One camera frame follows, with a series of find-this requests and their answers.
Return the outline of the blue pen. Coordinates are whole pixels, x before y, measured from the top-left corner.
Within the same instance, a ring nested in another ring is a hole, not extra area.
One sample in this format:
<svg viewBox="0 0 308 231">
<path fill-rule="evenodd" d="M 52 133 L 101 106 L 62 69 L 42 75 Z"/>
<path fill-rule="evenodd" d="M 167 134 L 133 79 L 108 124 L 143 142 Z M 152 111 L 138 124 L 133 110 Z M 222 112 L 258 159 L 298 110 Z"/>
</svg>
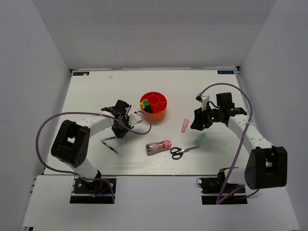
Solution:
<svg viewBox="0 0 308 231">
<path fill-rule="evenodd" d="M 100 142 L 105 142 L 109 140 L 117 139 L 117 136 L 107 137 L 107 138 L 100 138 Z"/>
</svg>

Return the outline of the green black highlighter marker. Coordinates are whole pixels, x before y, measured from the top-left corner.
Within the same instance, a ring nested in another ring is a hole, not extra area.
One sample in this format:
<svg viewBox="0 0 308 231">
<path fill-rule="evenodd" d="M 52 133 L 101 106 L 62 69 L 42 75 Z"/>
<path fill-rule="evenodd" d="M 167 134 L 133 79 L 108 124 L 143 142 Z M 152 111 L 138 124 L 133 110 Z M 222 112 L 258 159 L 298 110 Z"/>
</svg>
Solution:
<svg viewBox="0 0 308 231">
<path fill-rule="evenodd" d="M 140 102 L 140 106 L 145 112 L 150 113 L 150 114 L 152 113 L 152 109 L 147 99 Z"/>
</svg>

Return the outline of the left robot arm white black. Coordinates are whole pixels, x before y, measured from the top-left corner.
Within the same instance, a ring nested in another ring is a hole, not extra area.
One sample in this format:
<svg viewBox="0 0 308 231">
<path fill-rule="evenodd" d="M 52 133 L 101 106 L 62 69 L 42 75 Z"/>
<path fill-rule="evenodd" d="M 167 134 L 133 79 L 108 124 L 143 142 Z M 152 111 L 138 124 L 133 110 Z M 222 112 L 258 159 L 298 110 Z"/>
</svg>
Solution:
<svg viewBox="0 0 308 231">
<path fill-rule="evenodd" d="M 110 128 L 116 138 L 123 138 L 128 130 L 128 112 L 131 106 L 118 100 L 115 106 L 105 107 L 101 114 L 92 115 L 80 121 L 65 120 L 51 147 L 51 154 L 68 165 L 75 173 L 86 178 L 85 186 L 91 192 L 97 192 L 102 186 L 101 174 L 87 159 L 89 141 L 95 134 Z"/>
</svg>

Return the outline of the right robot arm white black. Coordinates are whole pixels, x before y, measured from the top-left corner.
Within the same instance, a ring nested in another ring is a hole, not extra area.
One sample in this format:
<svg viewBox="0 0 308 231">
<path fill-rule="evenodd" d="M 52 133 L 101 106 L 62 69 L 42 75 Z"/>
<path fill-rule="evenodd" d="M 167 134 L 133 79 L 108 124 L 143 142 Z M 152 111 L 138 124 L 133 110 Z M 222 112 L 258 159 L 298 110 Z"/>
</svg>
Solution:
<svg viewBox="0 0 308 231">
<path fill-rule="evenodd" d="M 210 107 L 209 96 L 196 97 L 201 107 L 194 111 L 191 128 L 204 130 L 213 123 L 225 124 L 239 139 L 249 154 L 245 168 L 221 169 L 224 176 L 218 178 L 218 188 L 230 191 L 235 184 L 248 186 L 251 190 L 284 187 L 287 183 L 287 151 L 274 146 L 257 128 L 248 123 L 247 112 L 236 107 L 230 92 L 216 95 L 217 107 Z"/>
</svg>

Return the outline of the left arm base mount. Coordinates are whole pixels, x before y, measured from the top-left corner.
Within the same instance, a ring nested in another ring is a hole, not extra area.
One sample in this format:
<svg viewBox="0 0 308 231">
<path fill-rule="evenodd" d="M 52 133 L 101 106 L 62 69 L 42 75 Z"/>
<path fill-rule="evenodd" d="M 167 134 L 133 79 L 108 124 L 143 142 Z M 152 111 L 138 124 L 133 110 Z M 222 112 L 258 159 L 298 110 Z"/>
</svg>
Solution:
<svg viewBox="0 0 308 231">
<path fill-rule="evenodd" d="M 81 178 L 73 181 L 71 204 L 113 204 L 111 189 L 105 181 L 88 182 Z"/>
</svg>

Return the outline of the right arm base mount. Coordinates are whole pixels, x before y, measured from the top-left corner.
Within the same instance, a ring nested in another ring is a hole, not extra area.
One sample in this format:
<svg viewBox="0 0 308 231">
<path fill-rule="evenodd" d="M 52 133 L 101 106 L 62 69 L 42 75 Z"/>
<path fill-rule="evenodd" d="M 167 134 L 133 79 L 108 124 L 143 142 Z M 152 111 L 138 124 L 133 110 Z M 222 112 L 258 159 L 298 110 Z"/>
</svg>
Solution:
<svg viewBox="0 0 308 231">
<path fill-rule="evenodd" d="M 225 180 L 224 170 L 220 169 L 216 176 L 198 178 L 196 184 L 202 189 L 201 199 L 202 205 L 216 205 L 219 192 Z M 220 205 L 244 205 L 247 204 L 245 188 L 241 188 L 233 193 L 227 199 L 220 203 Z"/>
</svg>

